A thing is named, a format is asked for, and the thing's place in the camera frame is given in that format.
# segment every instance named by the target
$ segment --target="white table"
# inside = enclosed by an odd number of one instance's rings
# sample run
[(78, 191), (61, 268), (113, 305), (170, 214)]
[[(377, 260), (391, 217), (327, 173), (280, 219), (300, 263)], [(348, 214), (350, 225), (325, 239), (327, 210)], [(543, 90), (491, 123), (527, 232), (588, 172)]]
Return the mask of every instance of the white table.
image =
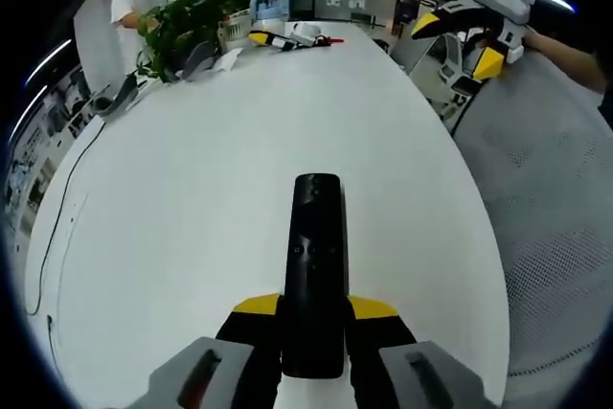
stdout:
[[(83, 156), (31, 323), (48, 348), (44, 317), (55, 315), (57, 363), (84, 406), (128, 405), (153, 370), (215, 336), (234, 305), (283, 289), (294, 179), (316, 171), (345, 189), (352, 294), (395, 306), (418, 340), (502, 400), (507, 295), (470, 173), (425, 98), (365, 34), (323, 27), (345, 43), (262, 50), (230, 73), (161, 86)], [(62, 167), (54, 182), (66, 180)], [(29, 254), (31, 306), (63, 190), (52, 186)], [(284, 378), (276, 407), (299, 401), (354, 407), (347, 373)]]

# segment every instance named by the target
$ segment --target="potted plant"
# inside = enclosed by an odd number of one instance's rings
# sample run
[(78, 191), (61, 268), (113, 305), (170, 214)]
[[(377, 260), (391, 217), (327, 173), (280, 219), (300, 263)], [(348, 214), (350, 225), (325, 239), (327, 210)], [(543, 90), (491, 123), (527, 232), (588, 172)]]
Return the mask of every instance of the potted plant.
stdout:
[[(183, 69), (192, 50), (209, 42), (218, 48), (219, 23), (229, 15), (249, 7), (249, 0), (175, 0), (141, 17), (138, 32), (147, 50), (139, 56), (138, 73), (168, 82)], [(159, 26), (150, 30), (147, 22), (155, 18)], [(149, 57), (143, 62), (142, 56)]]

